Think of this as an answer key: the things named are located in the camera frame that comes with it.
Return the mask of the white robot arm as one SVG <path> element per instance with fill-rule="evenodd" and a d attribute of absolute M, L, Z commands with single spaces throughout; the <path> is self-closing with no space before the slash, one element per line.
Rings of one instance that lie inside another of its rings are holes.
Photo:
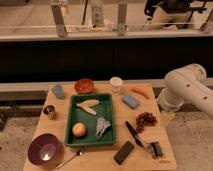
<path fill-rule="evenodd" d="M 185 101 L 213 118 L 213 90 L 203 84 L 206 78 L 207 72 L 200 64 L 189 64 L 165 75 L 165 87 L 157 97 L 157 103 L 162 109 L 162 126 L 167 126 L 174 119 Z"/>

